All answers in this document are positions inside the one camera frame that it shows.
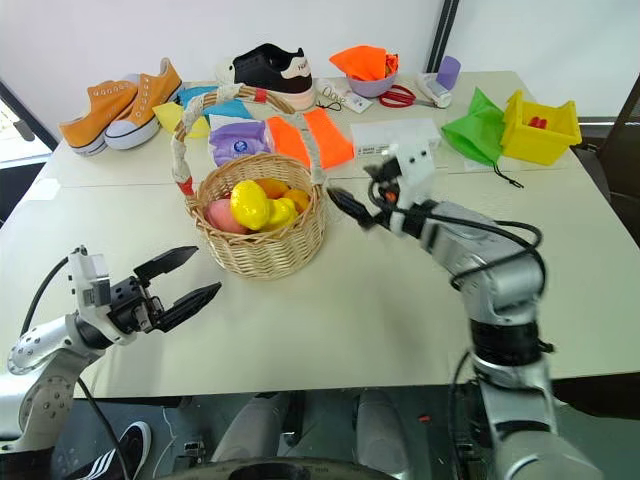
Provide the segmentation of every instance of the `green bag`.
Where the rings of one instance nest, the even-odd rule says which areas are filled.
[[[442,127],[442,133],[451,146],[465,157],[493,167],[497,175],[523,188],[522,184],[503,175],[498,168],[498,159],[502,154],[500,140],[505,129],[503,118],[504,112],[476,87],[467,115]]]

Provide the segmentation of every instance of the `canvas shoe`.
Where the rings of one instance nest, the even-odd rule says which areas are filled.
[[[151,449],[151,429],[145,422],[135,422],[127,427],[118,441],[127,464],[127,473],[135,480]],[[122,479],[122,465],[115,450],[110,450],[87,463],[65,480],[116,480]]]
[[[137,77],[133,75],[117,82],[109,80],[87,88],[89,113],[58,126],[74,152],[88,156],[106,148],[105,131],[131,105],[138,92]]]
[[[126,150],[152,138],[160,128],[153,107],[175,100],[181,87],[182,80],[168,58],[160,62],[158,76],[141,73],[135,100],[105,132],[107,145]]]
[[[311,68],[301,48],[289,53],[265,43],[218,64],[216,77],[222,84],[244,83],[271,90],[296,110],[306,110],[315,102]]]

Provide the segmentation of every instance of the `pink object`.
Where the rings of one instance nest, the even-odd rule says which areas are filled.
[[[231,200],[228,198],[211,202],[207,207],[205,217],[213,227],[223,232],[239,233],[240,235],[249,233],[249,229],[236,222],[236,219],[231,215]]]

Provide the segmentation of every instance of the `scissors handle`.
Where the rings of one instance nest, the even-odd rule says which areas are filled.
[[[403,87],[402,85],[392,85],[389,90],[384,92],[378,98],[378,101],[385,107],[390,108],[404,108],[413,103],[416,100],[416,96],[411,90]]]

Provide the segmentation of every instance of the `orange napkin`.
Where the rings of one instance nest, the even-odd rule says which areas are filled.
[[[359,45],[336,53],[329,61],[347,77],[356,80],[381,80],[387,76],[387,51],[384,48]]]
[[[304,114],[318,146],[322,168],[331,168],[353,158],[353,145],[331,121],[327,112],[316,108]]]
[[[296,127],[286,122],[282,117],[275,116],[267,119],[267,125],[269,125],[276,152],[297,158],[307,167],[311,165],[311,159],[307,153],[307,147],[304,146],[302,134]]]
[[[322,108],[304,113],[304,119],[318,147],[322,168],[331,168],[353,158],[353,145],[344,138]],[[300,131],[282,117],[267,119],[276,152],[297,158],[307,167],[311,160]]]

